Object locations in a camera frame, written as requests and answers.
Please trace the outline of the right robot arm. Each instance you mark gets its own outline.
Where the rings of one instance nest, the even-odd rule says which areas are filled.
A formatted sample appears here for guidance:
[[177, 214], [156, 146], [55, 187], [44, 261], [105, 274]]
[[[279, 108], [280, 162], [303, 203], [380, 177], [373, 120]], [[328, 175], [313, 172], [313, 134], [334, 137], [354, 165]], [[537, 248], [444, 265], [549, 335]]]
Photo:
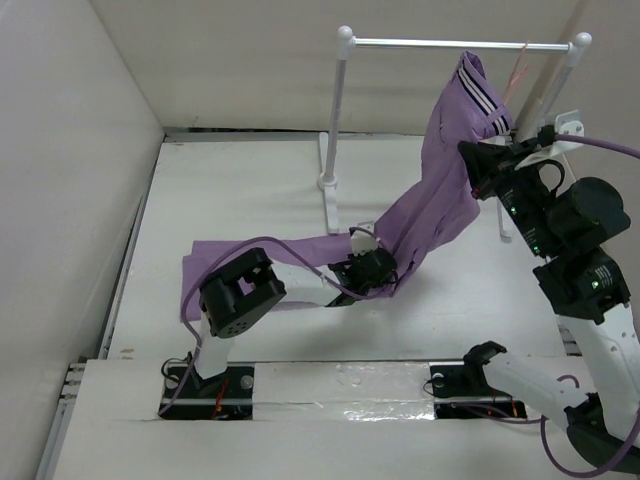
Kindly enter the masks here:
[[594, 384], [585, 391], [527, 366], [502, 345], [474, 346], [462, 381], [473, 393], [512, 395], [563, 430], [590, 475], [639, 471], [639, 341], [630, 292], [603, 244], [630, 226], [618, 191], [584, 177], [546, 187], [538, 158], [543, 142], [497, 146], [463, 141], [474, 198], [497, 198], [531, 252], [545, 259], [534, 276], [580, 348]]

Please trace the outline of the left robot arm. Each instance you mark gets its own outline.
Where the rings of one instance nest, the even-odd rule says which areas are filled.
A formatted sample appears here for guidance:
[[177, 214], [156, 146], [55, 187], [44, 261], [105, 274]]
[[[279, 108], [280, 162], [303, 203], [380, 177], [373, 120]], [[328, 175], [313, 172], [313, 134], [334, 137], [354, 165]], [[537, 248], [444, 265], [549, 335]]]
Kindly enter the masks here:
[[222, 387], [233, 338], [280, 303], [338, 308], [369, 298], [398, 280], [393, 256], [379, 247], [321, 267], [275, 261], [251, 248], [209, 273], [199, 285], [200, 346], [188, 384], [201, 396]]

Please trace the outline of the pink wire hanger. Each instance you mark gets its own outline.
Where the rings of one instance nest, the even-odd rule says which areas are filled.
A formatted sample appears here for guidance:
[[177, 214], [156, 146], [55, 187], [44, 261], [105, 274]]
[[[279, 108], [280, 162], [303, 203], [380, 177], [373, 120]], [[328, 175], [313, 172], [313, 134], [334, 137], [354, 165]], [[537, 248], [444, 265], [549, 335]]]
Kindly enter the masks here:
[[514, 93], [517, 91], [518, 89], [518, 85], [519, 83], [522, 81], [522, 79], [526, 76], [526, 73], [529, 69], [529, 65], [524, 63], [522, 64], [522, 60], [524, 58], [524, 55], [526, 53], [526, 50], [529, 46], [529, 43], [526, 42], [523, 47], [521, 48], [518, 57], [513, 65], [513, 68], [511, 70], [510, 76], [508, 78], [507, 84], [506, 84], [506, 88], [502, 94], [502, 100], [503, 103], [505, 105], [508, 105], [511, 98], [513, 97]]

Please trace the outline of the purple trousers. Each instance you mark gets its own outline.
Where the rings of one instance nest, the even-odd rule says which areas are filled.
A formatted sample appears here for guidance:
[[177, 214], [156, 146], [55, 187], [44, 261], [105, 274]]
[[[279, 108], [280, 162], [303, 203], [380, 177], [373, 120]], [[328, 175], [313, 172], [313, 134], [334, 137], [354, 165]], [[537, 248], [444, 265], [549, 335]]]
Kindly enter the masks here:
[[[512, 127], [512, 117], [489, 84], [482, 61], [464, 51], [429, 118], [421, 149], [421, 179], [374, 225], [374, 233], [398, 264], [399, 285], [384, 296], [397, 293], [428, 253], [454, 240], [479, 215], [459, 142], [506, 135]], [[314, 267], [346, 260], [352, 251], [349, 233], [282, 242]], [[180, 303], [208, 265], [241, 243], [194, 241], [191, 254], [182, 260]]]

